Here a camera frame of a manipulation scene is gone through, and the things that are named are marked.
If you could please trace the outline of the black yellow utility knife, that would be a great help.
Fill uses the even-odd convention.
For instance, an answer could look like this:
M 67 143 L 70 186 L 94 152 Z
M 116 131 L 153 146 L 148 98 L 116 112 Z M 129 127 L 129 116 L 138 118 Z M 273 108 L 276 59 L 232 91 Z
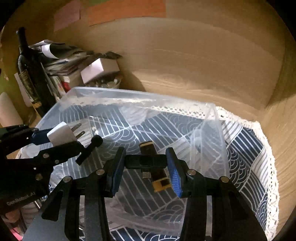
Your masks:
M 161 192 L 171 188 L 168 175 L 165 172 L 167 164 L 165 158 L 158 154 L 153 141 L 139 144 L 139 155 L 125 156 L 125 168 L 140 170 L 143 179 L 149 179 L 154 192 Z

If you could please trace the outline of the white plug adapter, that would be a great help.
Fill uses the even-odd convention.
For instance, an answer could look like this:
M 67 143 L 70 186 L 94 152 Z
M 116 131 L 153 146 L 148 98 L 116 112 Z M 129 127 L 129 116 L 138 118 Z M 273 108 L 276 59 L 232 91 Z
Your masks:
M 81 131 L 79 134 L 74 135 L 75 130 L 79 127 L 81 127 L 81 123 L 71 128 L 67 123 L 61 122 L 47 133 L 47 138 L 54 147 L 75 142 L 85 134 L 85 131 Z

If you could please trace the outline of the white paper roll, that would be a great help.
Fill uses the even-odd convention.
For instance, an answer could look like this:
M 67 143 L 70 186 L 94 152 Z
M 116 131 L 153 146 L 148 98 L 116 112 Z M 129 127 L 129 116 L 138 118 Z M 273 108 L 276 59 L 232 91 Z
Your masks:
M 23 120 L 5 92 L 1 93 L 0 96 L 0 123 L 2 127 L 23 124 Z

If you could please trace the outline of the blue white patterned tablecloth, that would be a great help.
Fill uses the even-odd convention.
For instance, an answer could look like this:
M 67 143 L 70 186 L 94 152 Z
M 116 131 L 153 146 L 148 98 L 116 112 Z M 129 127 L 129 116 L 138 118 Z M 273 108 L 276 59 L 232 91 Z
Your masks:
M 263 228 L 267 239 L 276 235 L 278 225 L 278 188 L 276 169 L 271 150 L 256 128 L 226 118 L 219 109 L 221 126 L 226 142 L 230 179 L 246 200 Z M 59 120 L 86 128 L 83 143 L 88 144 L 94 134 L 103 138 L 103 145 L 82 166 L 74 159 L 55 167 L 50 180 L 53 189 L 66 175 L 74 178 L 87 176 L 114 156 L 118 147 L 128 154 L 139 154 L 139 144 L 153 141 L 163 154 L 173 147 L 177 156 L 190 161 L 191 134 L 203 123 L 202 112 L 180 110 L 127 108 L 99 105 L 95 113 L 86 106 L 73 105 L 59 114 Z M 125 171 L 116 197 L 106 202 L 140 220 L 152 219 L 161 224 L 181 225 L 185 202 L 172 189 L 154 192 L 151 183 L 140 177 L 139 171 Z

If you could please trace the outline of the clear plastic storage box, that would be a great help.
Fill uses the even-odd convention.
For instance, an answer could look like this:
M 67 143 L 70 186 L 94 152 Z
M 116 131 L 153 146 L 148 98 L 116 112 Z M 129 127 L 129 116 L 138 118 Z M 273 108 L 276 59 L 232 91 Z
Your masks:
M 188 167 L 205 177 L 220 178 L 230 172 L 226 143 L 215 105 L 148 92 L 77 87 L 69 91 L 40 120 L 44 130 L 65 122 L 80 124 L 88 145 L 94 135 L 103 143 L 78 165 L 74 158 L 54 168 L 52 186 L 64 176 L 82 178 L 112 159 L 118 148 L 129 155 L 164 154 L 173 148 Z M 168 170 L 154 171 L 149 179 L 140 170 L 123 172 L 119 191 L 106 199 L 108 219 L 114 227 L 163 235 L 181 232 L 186 200 L 172 188 L 158 191 L 154 183 L 167 183 Z

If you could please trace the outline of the dark wine bottle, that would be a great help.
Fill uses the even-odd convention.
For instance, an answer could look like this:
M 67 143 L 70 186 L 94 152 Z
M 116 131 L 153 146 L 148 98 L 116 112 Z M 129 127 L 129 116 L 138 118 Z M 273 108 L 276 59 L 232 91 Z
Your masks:
M 48 85 L 39 54 L 27 43 L 25 28 L 20 27 L 16 34 L 20 42 L 17 61 L 19 77 L 33 108 L 43 117 L 54 106 L 56 100 Z

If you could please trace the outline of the stack of magazines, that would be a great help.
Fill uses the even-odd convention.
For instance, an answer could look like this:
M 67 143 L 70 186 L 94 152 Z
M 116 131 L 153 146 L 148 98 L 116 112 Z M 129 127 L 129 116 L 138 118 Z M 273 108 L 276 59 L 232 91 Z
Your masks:
M 121 55 L 114 52 L 95 53 L 65 43 L 43 40 L 29 46 L 37 51 L 50 87 L 57 99 L 61 99 L 74 87 L 100 87 L 118 89 L 122 76 L 120 71 L 83 83 L 81 71 L 99 58 L 118 60 Z

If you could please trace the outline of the small white box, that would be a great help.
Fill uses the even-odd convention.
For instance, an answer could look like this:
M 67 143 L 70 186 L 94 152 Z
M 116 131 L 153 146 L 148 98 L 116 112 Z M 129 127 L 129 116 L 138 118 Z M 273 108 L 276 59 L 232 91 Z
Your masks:
M 84 84 L 106 75 L 119 72 L 116 60 L 99 58 L 84 68 L 80 73 Z

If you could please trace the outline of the pink sticky note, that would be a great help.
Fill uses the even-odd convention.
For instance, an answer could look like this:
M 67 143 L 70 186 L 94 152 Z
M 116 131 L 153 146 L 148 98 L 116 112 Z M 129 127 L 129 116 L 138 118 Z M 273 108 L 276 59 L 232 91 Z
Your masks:
M 80 20 L 80 7 L 80 1 L 71 1 L 60 8 L 54 15 L 54 32 Z

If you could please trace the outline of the orange sticky note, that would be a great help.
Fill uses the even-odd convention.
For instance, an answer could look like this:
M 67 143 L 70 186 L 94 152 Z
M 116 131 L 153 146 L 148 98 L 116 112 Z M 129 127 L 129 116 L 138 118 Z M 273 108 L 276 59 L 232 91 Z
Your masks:
M 87 9 L 88 24 L 107 23 L 124 18 L 166 17 L 165 1 L 97 1 Z

